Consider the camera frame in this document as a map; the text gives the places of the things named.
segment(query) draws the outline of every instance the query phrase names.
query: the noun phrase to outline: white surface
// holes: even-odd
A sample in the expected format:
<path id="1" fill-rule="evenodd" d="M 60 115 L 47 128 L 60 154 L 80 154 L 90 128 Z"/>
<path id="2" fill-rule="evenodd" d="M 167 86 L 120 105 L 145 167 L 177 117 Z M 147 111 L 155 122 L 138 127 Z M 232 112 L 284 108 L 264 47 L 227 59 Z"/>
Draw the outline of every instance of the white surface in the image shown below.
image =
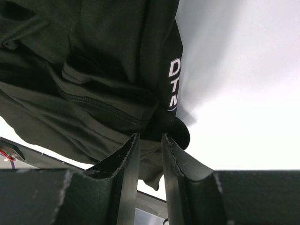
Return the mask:
<path id="1" fill-rule="evenodd" d="M 213 169 L 300 169 L 300 1 L 181 0 L 177 22 L 187 152 Z M 165 199 L 163 179 L 138 189 Z"/>

